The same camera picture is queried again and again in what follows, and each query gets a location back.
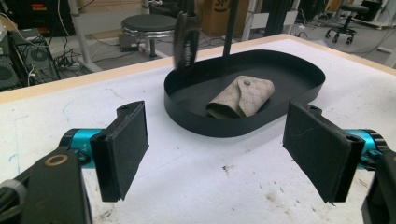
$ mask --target tray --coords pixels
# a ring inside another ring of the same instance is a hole
[[[181,127],[211,137],[250,133],[286,115],[289,101],[308,103],[318,96],[324,73],[312,63],[287,53],[250,50],[195,63],[190,72],[173,70],[164,81],[164,106]],[[275,93],[256,115],[241,119],[215,119],[205,106],[236,77],[271,80]]]

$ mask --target office chair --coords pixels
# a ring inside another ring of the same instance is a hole
[[[348,25],[350,24],[352,17],[354,17],[356,13],[364,14],[369,11],[369,8],[364,6],[350,5],[350,4],[343,4],[341,5],[340,8],[344,11],[350,11],[351,14],[347,17],[346,23],[344,24],[343,27],[333,27],[326,33],[326,38],[329,38],[331,36],[330,35],[331,31],[335,31],[336,34],[334,36],[334,39],[332,40],[333,43],[337,43],[340,34],[346,34],[346,35],[350,35],[350,37],[347,38],[346,43],[351,44],[353,42],[353,37],[355,36],[356,31],[349,29]]]

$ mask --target beige cloth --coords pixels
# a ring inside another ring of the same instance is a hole
[[[217,119],[249,117],[256,114],[274,92],[270,80],[240,76],[206,106],[206,111]]]

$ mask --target white table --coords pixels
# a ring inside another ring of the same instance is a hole
[[[326,81],[311,104],[341,128],[370,128],[396,148],[396,71],[289,35],[234,44],[274,49],[317,65]],[[199,60],[222,48],[199,52]],[[373,173],[357,171],[346,203],[324,203],[282,147],[285,116],[235,138],[175,124],[163,107],[173,59],[0,93],[0,182],[18,175],[72,128],[105,128],[116,108],[146,102],[149,149],[124,202],[102,203],[84,170],[94,223],[362,223]]]

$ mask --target chair wheel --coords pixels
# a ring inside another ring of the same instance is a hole
[[[338,36],[340,36],[339,34],[336,34],[334,39],[332,40],[333,43],[337,43],[338,41]]]

